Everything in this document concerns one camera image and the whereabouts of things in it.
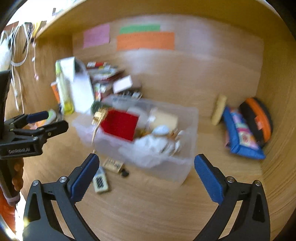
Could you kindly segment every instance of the wooden cubicle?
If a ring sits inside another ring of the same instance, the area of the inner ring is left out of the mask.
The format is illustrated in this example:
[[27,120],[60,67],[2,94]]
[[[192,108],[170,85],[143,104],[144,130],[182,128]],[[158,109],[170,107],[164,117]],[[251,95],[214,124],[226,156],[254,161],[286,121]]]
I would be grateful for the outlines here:
[[[81,32],[107,22],[110,44],[83,49]],[[175,51],[116,51],[120,27],[151,22],[176,33]],[[40,80],[33,78],[32,56],[19,70],[26,112],[56,106],[49,84],[55,79],[57,59],[76,56],[84,62],[124,65],[127,73],[142,81],[145,97],[199,109],[197,153],[204,153],[225,175],[238,181],[261,180],[269,205],[272,239],[283,228],[296,206],[296,43],[267,3],[81,1],[41,29],[36,51]],[[215,127],[210,123],[218,93],[226,94],[233,106],[252,95],[267,105],[274,133],[264,149],[264,161],[233,156],[225,150],[223,125]],[[11,97],[7,117],[15,112]],[[43,183],[55,181],[80,165],[89,152],[73,128],[49,140],[41,157],[25,160],[24,195],[34,179]],[[77,205],[100,239],[192,240],[214,212],[216,205],[210,202],[193,170],[185,183],[177,187],[129,168],[131,175],[124,181],[108,175],[110,193],[98,196],[90,188]],[[224,234],[229,232],[234,219],[235,215]]]

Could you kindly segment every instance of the pink sticky note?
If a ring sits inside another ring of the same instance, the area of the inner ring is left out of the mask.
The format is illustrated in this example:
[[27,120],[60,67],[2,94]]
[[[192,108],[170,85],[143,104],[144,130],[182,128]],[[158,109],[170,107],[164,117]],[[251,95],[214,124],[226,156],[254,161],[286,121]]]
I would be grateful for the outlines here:
[[96,26],[83,33],[83,48],[108,44],[110,42],[110,25]]

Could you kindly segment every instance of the red square object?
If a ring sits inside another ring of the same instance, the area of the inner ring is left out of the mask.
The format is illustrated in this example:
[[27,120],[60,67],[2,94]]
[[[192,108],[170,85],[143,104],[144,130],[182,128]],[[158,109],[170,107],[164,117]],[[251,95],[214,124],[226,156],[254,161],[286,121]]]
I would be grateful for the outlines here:
[[136,125],[139,117],[118,110],[109,110],[105,120],[102,121],[101,127],[104,132],[133,141]]

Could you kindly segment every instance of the orange sleeve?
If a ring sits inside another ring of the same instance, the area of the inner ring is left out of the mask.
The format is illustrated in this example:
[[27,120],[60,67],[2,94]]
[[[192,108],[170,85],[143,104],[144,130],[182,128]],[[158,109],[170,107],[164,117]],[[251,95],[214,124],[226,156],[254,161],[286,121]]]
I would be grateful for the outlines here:
[[0,214],[10,227],[10,229],[15,233],[15,207],[8,205],[2,190],[0,189]]

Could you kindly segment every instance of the blue gripper pad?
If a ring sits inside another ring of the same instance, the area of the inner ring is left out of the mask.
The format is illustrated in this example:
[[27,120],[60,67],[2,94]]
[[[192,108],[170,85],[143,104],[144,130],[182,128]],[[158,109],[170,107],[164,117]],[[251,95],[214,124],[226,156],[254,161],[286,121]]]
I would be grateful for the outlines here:
[[47,111],[41,111],[27,116],[27,123],[35,123],[37,121],[46,120],[49,117]]
[[89,154],[82,165],[71,172],[67,190],[72,204],[82,200],[99,167],[99,157],[96,154]]
[[216,178],[215,174],[212,172],[206,161],[208,160],[203,154],[197,155],[194,159],[195,170],[199,175],[203,185],[205,186],[205,189],[207,190],[211,200],[221,205],[224,199],[223,186],[220,184],[219,180]]

